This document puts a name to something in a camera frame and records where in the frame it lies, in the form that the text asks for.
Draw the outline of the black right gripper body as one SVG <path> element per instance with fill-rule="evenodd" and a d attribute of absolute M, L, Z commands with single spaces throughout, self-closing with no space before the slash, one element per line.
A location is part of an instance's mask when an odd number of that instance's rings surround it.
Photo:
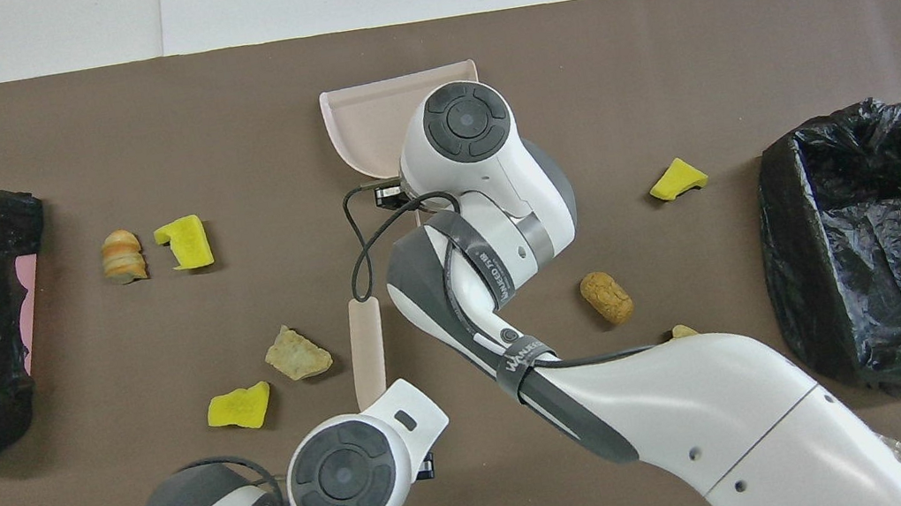
<path fill-rule="evenodd" d="M 399 178 L 375 183 L 373 196 L 375 206 L 380 209 L 405 206 L 410 201 L 409 194 L 401 187 Z"/>

